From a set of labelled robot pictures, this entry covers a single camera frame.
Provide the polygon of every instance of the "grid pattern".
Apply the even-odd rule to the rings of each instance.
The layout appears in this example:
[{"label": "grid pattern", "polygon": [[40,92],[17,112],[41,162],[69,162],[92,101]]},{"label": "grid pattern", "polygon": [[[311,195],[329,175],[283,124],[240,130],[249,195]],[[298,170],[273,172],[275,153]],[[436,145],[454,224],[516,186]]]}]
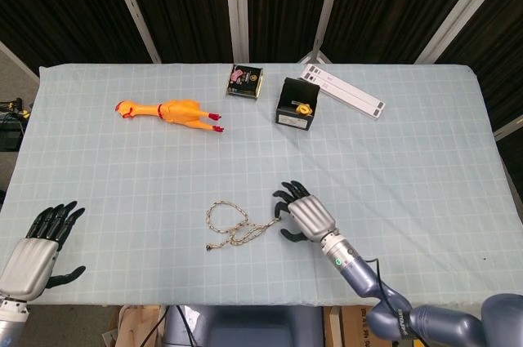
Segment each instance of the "grid pattern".
[{"label": "grid pattern", "polygon": [[[279,222],[242,247],[205,211],[226,199],[257,223],[271,194],[300,180],[387,283],[413,303],[469,305],[521,293],[523,228],[474,73],[457,65],[323,65],[386,102],[377,121],[320,94],[309,131],[274,123],[284,78],[267,64],[258,100],[227,96],[230,65],[62,65],[41,69],[33,117],[0,215],[0,261],[45,207],[87,209],[55,274],[87,272],[42,303],[349,305],[362,303],[318,245]],[[151,117],[124,120],[124,99],[195,99],[222,134]],[[218,225],[239,215],[217,210]]]}]

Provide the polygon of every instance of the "rubber chicken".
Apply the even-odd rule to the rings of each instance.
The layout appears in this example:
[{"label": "rubber chicken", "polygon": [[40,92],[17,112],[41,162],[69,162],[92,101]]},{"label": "rubber chicken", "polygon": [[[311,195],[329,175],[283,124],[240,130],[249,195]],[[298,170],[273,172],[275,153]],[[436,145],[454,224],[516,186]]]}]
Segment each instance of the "rubber chicken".
[{"label": "rubber chicken", "polygon": [[221,118],[221,115],[200,110],[199,102],[196,100],[170,100],[160,105],[140,105],[131,100],[123,100],[116,105],[114,110],[122,114],[123,118],[139,115],[158,116],[167,122],[174,122],[191,128],[223,132],[222,127],[199,121],[201,117],[209,117],[217,121]]}]

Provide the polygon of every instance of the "floor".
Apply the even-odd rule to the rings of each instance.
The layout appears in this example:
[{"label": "floor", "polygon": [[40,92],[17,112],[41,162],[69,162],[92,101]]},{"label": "floor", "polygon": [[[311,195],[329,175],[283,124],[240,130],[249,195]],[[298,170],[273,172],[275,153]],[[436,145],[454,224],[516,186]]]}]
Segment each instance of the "floor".
[{"label": "floor", "polygon": [[[38,85],[0,52],[0,100],[14,100],[20,97],[25,107],[29,107],[29,104],[34,102],[37,90]],[[17,153],[0,153],[0,190],[6,190],[9,185],[16,157]],[[521,218],[523,204],[515,191],[513,195]],[[107,331],[112,311],[111,307],[101,306],[35,305],[20,346],[102,346],[101,334]]]}]

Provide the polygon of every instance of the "white label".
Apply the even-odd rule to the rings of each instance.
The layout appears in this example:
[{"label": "white label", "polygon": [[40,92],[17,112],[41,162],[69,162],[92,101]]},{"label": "white label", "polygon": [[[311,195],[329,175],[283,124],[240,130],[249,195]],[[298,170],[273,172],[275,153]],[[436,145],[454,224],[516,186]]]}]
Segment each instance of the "white label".
[{"label": "white label", "polygon": [[295,118],[295,117],[289,117],[285,116],[283,114],[278,115],[278,122],[280,124],[286,124],[286,125],[292,125],[293,127],[298,128],[307,128],[307,120],[304,120],[303,118]]}]

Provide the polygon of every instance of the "robotic arm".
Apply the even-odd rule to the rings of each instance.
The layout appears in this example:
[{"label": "robotic arm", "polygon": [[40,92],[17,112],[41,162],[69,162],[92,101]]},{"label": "robotic arm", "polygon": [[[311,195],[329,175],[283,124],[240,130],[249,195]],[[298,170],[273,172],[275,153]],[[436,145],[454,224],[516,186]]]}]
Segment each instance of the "robotic arm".
[{"label": "robotic arm", "polygon": [[76,220],[84,213],[76,202],[67,206],[50,207],[34,220],[27,236],[22,238],[11,254],[0,276],[0,345],[15,347],[24,328],[29,311],[27,303],[53,288],[76,280],[84,266],[71,274],[51,276],[56,258]]},{"label": "robotic arm", "polygon": [[[290,184],[284,182],[282,185],[288,192],[279,190],[274,193],[275,197],[284,200],[276,204],[275,216],[279,217],[282,211],[290,213],[301,233],[292,234],[286,229],[282,229],[281,233],[292,242],[311,240],[319,243],[323,253],[358,296],[380,300],[367,314],[369,327],[376,336],[384,340],[418,338],[456,347],[487,345],[483,324],[470,314],[430,305],[413,309],[405,297],[381,281],[379,268],[378,274],[376,274],[356,249],[339,233],[336,221],[320,200],[310,195],[297,181],[291,181]],[[488,300],[496,300],[495,311],[497,310],[499,314],[496,297],[493,296]],[[517,313],[520,317],[514,324],[518,323],[521,329],[523,309],[519,306],[517,310],[519,310]],[[486,317],[498,317],[492,313],[489,311]],[[490,329],[492,332],[488,332],[489,328],[485,327],[485,330],[490,333],[488,338],[490,345],[501,345],[494,341],[501,340],[499,329]],[[523,345],[523,331],[519,332],[519,335],[515,334],[509,339],[504,339],[512,340],[512,343],[504,345]]]}]

